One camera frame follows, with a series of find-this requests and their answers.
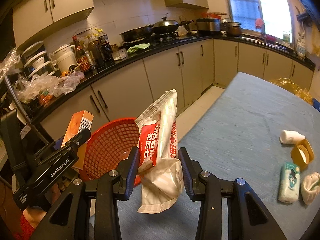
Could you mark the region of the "green white tissue packet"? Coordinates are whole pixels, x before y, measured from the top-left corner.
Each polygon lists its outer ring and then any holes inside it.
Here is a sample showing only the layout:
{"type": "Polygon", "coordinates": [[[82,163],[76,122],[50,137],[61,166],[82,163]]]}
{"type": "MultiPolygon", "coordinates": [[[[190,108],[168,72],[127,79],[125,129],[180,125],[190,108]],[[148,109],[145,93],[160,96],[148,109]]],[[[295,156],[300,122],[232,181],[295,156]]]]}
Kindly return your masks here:
{"type": "Polygon", "coordinates": [[[281,167],[278,200],[291,204],[298,200],[300,189],[300,167],[286,162],[281,167]]]}

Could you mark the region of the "white knit glove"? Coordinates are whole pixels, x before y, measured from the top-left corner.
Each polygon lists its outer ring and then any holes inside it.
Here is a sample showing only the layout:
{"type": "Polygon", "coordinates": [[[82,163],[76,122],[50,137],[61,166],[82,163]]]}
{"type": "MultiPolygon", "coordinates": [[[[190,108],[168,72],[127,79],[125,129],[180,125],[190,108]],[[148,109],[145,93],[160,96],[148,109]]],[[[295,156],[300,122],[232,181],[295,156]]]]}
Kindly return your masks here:
{"type": "Polygon", "coordinates": [[[308,174],[302,181],[300,191],[302,194],[303,202],[310,205],[315,198],[319,195],[319,173],[313,172],[308,174]]]}

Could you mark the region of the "brown packing tape roll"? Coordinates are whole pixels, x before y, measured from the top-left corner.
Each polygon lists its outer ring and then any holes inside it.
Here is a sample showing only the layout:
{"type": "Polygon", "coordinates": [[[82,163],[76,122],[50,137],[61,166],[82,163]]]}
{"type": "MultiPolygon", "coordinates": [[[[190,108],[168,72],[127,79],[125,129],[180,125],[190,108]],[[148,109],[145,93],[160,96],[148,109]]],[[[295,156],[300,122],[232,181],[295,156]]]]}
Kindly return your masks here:
{"type": "Polygon", "coordinates": [[[291,158],[295,165],[299,166],[301,171],[308,168],[309,164],[314,160],[313,149],[308,140],[303,139],[296,143],[291,151],[291,158]]]}

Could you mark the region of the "white small bottle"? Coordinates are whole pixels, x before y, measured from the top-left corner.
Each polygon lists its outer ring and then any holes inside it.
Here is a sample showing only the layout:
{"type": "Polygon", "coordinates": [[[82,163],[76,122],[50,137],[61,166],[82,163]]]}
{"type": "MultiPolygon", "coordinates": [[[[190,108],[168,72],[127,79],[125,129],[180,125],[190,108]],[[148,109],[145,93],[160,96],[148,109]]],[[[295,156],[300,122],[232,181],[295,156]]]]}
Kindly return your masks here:
{"type": "Polygon", "coordinates": [[[305,139],[305,136],[297,131],[282,130],[279,140],[282,144],[297,144],[305,139]]]}

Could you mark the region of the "white red plastic bag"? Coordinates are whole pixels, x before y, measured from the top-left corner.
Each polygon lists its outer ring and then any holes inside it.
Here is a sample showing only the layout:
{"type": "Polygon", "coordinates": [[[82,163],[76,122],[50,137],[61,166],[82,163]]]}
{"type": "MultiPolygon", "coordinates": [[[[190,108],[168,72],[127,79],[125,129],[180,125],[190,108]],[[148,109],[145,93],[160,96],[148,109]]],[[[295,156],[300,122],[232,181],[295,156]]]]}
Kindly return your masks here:
{"type": "Polygon", "coordinates": [[[177,92],[172,89],[135,120],[140,133],[138,175],[142,202],[139,213],[156,214],[171,208],[184,188],[178,159],[176,113],[177,92]]]}

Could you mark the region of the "lower kitchen cabinets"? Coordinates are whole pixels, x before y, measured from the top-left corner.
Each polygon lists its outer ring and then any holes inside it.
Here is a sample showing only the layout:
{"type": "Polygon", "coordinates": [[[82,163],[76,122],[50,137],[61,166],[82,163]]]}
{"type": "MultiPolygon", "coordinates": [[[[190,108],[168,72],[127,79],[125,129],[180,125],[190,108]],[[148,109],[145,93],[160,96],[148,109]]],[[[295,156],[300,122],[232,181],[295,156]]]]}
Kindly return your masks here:
{"type": "Polygon", "coordinates": [[[72,115],[86,110],[93,114],[92,129],[124,117],[139,116],[165,91],[177,91],[177,111],[182,113],[212,85],[227,87],[238,72],[264,80],[287,77],[309,89],[314,72],[292,65],[278,56],[277,63],[264,67],[263,51],[240,44],[240,60],[235,45],[222,40],[206,40],[167,50],[144,58],[102,77],[76,93],[48,116],[41,126],[53,138],[64,135],[72,115]]]}

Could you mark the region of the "kitchen window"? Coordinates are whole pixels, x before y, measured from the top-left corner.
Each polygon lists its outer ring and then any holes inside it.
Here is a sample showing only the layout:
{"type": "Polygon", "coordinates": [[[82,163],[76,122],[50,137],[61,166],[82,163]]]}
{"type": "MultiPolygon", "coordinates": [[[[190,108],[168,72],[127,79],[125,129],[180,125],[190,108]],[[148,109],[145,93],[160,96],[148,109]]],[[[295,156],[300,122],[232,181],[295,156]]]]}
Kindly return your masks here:
{"type": "Polygon", "coordinates": [[[288,0],[228,0],[232,20],[245,30],[292,42],[292,20],[288,0]]]}

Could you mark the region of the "orange plastic mesh basket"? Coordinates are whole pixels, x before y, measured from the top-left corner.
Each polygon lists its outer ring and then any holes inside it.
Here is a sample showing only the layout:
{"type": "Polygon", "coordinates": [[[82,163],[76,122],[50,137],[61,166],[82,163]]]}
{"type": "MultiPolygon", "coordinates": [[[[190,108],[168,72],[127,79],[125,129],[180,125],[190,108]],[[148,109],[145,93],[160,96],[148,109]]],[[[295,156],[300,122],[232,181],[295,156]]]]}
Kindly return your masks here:
{"type": "Polygon", "coordinates": [[[101,126],[87,142],[80,178],[84,181],[99,179],[116,169],[137,146],[139,128],[135,118],[121,118],[101,126]]]}

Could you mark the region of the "blue table cloth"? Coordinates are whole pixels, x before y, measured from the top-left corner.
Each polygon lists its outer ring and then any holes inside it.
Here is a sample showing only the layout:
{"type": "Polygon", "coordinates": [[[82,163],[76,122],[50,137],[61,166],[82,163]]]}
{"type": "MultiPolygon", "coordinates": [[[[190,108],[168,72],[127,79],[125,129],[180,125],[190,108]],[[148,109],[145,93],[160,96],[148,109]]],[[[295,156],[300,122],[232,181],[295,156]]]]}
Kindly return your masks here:
{"type": "MultiPolygon", "coordinates": [[[[298,131],[314,151],[301,180],[319,173],[319,111],[287,90],[238,73],[178,145],[217,178],[244,178],[286,238],[300,239],[319,211],[319,195],[308,206],[301,196],[293,204],[278,201],[281,167],[292,161],[292,146],[279,141],[282,130],[298,131]]],[[[195,239],[200,202],[192,202],[185,190],[159,214],[138,213],[140,204],[141,185],[128,201],[118,202],[122,239],[195,239]]]]}

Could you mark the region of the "blue plastic bag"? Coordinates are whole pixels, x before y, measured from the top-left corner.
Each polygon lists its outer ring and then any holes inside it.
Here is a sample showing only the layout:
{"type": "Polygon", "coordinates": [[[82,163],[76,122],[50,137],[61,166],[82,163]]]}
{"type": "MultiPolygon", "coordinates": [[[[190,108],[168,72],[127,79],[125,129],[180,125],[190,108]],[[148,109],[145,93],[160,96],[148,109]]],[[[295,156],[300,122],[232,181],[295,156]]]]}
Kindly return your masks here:
{"type": "Polygon", "coordinates": [[[313,107],[315,107],[315,109],[317,109],[320,112],[320,102],[317,101],[315,98],[313,98],[312,100],[313,100],[313,107]]]}

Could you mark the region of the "dark sauce bottle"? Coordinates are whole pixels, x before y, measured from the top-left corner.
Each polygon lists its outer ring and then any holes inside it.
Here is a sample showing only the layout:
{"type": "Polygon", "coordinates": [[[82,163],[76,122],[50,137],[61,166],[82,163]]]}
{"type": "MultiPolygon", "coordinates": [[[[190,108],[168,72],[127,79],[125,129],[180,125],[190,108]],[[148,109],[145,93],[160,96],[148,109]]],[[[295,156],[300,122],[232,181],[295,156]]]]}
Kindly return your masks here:
{"type": "Polygon", "coordinates": [[[103,29],[98,29],[98,43],[100,50],[103,54],[104,61],[107,66],[111,66],[114,64],[114,59],[112,56],[112,48],[108,41],[108,36],[104,33],[103,29]]]}

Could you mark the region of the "green cloth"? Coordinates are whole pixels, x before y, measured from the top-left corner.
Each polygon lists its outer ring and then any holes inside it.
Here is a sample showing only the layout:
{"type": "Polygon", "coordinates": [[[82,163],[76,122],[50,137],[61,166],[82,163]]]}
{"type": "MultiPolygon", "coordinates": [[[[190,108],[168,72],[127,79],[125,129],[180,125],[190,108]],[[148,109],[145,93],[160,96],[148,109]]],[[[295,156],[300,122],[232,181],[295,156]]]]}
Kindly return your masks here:
{"type": "Polygon", "coordinates": [[[150,43],[141,43],[134,46],[129,47],[126,51],[128,54],[137,53],[139,51],[148,49],[150,47],[150,43]]]}

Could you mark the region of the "black frying pan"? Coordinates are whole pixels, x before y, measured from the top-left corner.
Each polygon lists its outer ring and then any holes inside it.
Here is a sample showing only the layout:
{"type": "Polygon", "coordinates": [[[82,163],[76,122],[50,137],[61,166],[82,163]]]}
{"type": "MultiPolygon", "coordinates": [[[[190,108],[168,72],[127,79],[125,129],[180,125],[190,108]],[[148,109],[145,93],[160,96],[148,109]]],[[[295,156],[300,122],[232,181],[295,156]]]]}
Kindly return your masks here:
{"type": "Polygon", "coordinates": [[[153,24],[131,29],[120,34],[124,42],[133,42],[144,38],[149,38],[153,31],[153,24]]]}

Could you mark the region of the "dark cooking pot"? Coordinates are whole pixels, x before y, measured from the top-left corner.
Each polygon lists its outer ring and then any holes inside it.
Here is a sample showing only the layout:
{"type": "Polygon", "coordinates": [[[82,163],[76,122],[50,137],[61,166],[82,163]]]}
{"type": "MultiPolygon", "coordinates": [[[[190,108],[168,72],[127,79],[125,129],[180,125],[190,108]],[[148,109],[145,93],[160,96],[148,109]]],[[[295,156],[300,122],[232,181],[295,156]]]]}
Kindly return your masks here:
{"type": "Polygon", "coordinates": [[[229,19],[220,21],[220,30],[225,31],[227,36],[241,36],[242,28],[240,22],[231,22],[229,19]]]}

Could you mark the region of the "upper wall cabinet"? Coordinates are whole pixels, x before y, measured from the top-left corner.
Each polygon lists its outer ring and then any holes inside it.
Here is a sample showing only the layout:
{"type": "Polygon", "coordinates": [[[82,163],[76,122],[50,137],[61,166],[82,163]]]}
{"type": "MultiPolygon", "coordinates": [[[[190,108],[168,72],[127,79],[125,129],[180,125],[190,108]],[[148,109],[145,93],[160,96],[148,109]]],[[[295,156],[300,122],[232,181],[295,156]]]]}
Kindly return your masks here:
{"type": "Polygon", "coordinates": [[[93,8],[93,0],[18,0],[12,12],[16,47],[23,50],[88,18],[93,8]]]}

